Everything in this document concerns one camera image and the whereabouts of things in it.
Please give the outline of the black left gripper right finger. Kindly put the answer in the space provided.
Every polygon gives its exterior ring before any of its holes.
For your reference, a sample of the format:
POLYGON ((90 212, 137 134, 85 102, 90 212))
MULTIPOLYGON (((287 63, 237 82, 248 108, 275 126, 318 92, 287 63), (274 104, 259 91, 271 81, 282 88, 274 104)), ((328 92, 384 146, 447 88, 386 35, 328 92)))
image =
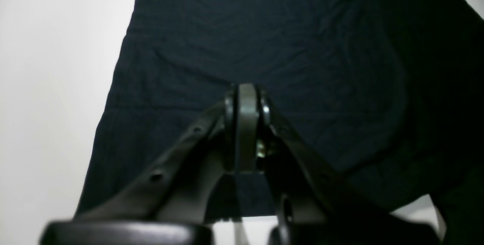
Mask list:
POLYGON ((257 86, 239 86, 239 173, 262 173, 276 206, 277 245, 439 245, 427 224, 388 214, 316 152, 257 86))

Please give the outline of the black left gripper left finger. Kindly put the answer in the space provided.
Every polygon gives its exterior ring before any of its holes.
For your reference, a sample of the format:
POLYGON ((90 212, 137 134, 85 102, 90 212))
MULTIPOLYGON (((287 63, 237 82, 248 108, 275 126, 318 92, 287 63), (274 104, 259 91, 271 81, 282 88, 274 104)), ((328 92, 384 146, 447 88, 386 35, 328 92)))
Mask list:
POLYGON ((106 203, 49 223, 42 245, 211 245, 212 191, 232 172, 239 89, 203 112, 177 142, 106 203))

